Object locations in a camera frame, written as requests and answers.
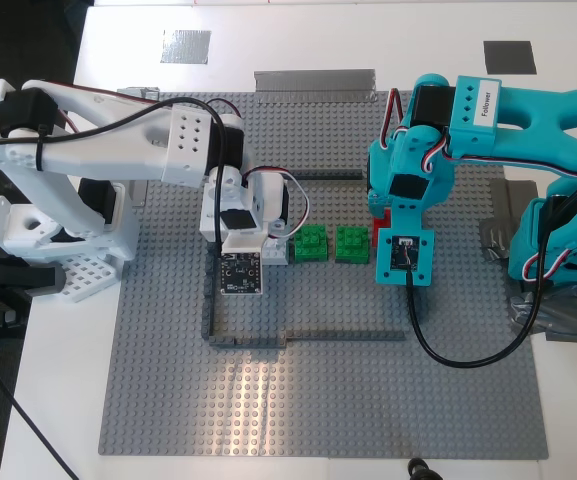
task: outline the black circuit board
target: black circuit board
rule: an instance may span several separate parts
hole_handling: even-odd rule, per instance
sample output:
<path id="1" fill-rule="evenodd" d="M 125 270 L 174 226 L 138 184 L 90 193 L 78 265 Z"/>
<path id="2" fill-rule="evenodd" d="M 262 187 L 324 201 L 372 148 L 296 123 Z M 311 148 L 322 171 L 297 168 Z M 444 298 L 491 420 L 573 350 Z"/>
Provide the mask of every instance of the black circuit board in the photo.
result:
<path id="1" fill-rule="evenodd" d="M 394 236 L 391 238 L 390 270 L 406 270 L 410 264 L 417 270 L 419 262 L 419 237 Z"/>
<path id="2" fill-rule="evenodd" d="M 224 253 L 221 256 L 221 293 L 224 295 L 262 293 L 259 253 Z"/>

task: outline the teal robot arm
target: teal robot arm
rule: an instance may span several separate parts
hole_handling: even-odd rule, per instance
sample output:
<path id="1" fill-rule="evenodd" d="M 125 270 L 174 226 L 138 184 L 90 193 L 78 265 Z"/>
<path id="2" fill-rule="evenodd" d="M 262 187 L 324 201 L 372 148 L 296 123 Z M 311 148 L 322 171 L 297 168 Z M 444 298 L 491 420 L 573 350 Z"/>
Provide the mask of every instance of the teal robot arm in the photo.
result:
<path id="1" fill-rule="evenodd" d="M 410 267 L 415 285 L 431 284 L 435 233 L 423 228 L 422 214 L 448 198 L 462 163 L 561 176 L 546 198 L 531 202 L 511 243 L 510 276 L 534 281 L 540 226 L 577 188 L 577 139 L 565 132 L 576 127 L 577 91 L 507 88 L 474 77 L 451 87 L 439 75 L 421 77 L 400 127 L 370 147 L 369 209 L 383 218 L 389 208 L 392 217 L 378 233 L 377 283 L 405 285 Z M 577 283 L 576 211 L 550 237 L 546 272 L 554 283 Z"/>

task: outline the gray lego baseplate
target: gray lego baseplate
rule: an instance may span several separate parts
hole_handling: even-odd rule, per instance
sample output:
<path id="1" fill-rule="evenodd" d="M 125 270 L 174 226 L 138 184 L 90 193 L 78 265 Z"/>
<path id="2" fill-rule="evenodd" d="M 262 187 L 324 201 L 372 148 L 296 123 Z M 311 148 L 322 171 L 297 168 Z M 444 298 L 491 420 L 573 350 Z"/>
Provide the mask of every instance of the gray lego baseplate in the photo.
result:
<path id="1" fill-rule="evenodd" d="M 217 95 L 241 110 L 258 163 L 314 172 L 303 182 L 309 223 L 326 225 L 330 257 L 265 267 L 263 297 L 216 295 L 198 232 L 201 192 L 150 182 L 137 257 L 124 268 L 99 453 L 546 458 L 530 342 L 484 369 L 443 367 L 410 335 L 403 288 L 375 284 L 374 250 L 370 265 L 334 263 L 334 227 L 370 224 L 365 180 L 346 174 L 365 169 L 385 93 L 302 105 L 193 94 Z M 426 215 L 435 265 L 418 313 L 450 358 L 480 358 L 513 338 L 505 273 L 484 261 L 479 241 L 479 222 L 492 216 L 488 181 L 501 175 L 459 167 L 450 200 Z M 296 214 L 303 203 L 292 193 Z M 405 340 L 374 341 L 380 334 Z M 227 337 L 250 345 L 228 348 Z"/>

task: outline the black tape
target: black tape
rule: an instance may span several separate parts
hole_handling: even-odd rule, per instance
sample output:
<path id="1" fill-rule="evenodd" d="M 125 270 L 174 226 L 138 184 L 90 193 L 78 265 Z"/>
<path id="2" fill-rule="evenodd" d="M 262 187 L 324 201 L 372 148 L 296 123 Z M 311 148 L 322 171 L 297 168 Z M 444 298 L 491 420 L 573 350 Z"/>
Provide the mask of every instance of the black tape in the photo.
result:
<path id="1" fill-rule="evenodd" d="M 536 75 L 529 41 L 484 41 L 488 75 Z"/>

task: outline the green lego brick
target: green lego brick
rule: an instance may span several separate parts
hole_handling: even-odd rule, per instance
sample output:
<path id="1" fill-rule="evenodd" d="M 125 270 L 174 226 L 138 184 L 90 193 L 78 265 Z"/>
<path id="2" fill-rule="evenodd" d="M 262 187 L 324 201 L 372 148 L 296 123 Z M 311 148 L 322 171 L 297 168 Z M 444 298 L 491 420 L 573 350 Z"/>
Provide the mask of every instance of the green lego brick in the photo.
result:
<path id="1" fill-rule="evenodd" d="M 295 263 L 328 260 L 328 237 L 324 225 L 304 225 L 295 233 Z"/>
<path id="2" fill-rule="evenodd" d="M 337 227 L 335 262 L 370 263 L 370 239 L 366 227 Z"/>

